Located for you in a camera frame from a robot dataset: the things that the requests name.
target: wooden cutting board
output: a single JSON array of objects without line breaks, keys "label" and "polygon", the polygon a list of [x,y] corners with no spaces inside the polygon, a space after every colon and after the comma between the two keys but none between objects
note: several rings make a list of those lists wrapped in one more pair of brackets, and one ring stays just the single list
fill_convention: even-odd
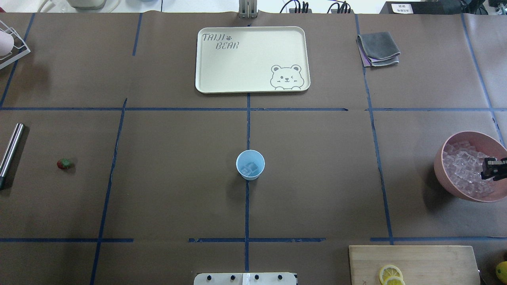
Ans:
[{"label": "wooden cutting board", "polygon": [[478,285],[479,273],[471,246],[350,245],[352,285],[380,285],[379,271],[397,266],[406,285]]}]

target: bear drawing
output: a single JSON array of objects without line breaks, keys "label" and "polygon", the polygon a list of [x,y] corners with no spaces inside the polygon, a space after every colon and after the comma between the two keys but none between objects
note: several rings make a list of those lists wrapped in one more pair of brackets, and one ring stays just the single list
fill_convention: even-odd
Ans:
[{"label": "bear drawing", "polygon": [[305,83],[301,77],[301,67],[297,64],[291,67],[274,65],[271,72],[273,72],[271,85],[275,90],[301,90],[301,86]]}]

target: pink bowl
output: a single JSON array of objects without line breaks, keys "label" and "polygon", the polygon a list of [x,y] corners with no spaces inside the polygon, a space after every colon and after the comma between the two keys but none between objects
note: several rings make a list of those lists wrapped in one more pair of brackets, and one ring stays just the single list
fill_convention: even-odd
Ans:
[{"label": "pink bowl", "polygon": [[442,147],[437,152],[437,155],[435,156],[435,160],[433,162],[435,174],[437,175],[437,179],[439,180],[440,184],[442,184],[445,190],[447,190],[452,195],[468,201],[496,202],[505,198],[507,196],[507,179],[496,181],[495,185],[493,186],[494,192],[481,199],[470,197],[461,192],[458,188],[456,188],[456,186],[454,186],[451,179],[445,172],[442,154],[444,151],[444,146],[447,143],[452,145],[464,140],[468,140],[470,142],[470,145],[475,146],[478,152],[483,152],[489,157],[494,157],[496,159],[507,157],[507,150],[494,138],[488,135],[474,131],[465,131],[454,134],[444,142]]}]

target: brown table surface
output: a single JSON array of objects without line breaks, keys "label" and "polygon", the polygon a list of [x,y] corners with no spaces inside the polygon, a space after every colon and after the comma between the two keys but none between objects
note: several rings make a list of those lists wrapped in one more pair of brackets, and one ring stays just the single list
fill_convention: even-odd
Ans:
[{"label": "brown table surface", "polygon": [[[471,245],[499,284],[507,200],[452,196],[433,158],[459,131],[507,135],[506,17],[0,20],[32,49],[0,70],[0,146],[27,126],[0,191],[0,284],[192,284],[245,271],[347,284],[350,244]],[[309,90],[195,89],[197,32],[247,25],[305,30]],[[359,31],[391,32],[400,63],[364,76]],[[250,183],[235,169],[247,148],[266,159]],[[75,167],[58,169],[63,157]]]}]

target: towel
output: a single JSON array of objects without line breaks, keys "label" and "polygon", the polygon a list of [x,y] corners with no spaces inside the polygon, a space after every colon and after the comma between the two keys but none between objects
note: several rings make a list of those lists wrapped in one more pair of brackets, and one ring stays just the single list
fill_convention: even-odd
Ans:
[{"label": "towel", "polygon": [[366,33],[357,36],[357,46],[364,67],[399,63],[400,50],[389,32]]}]

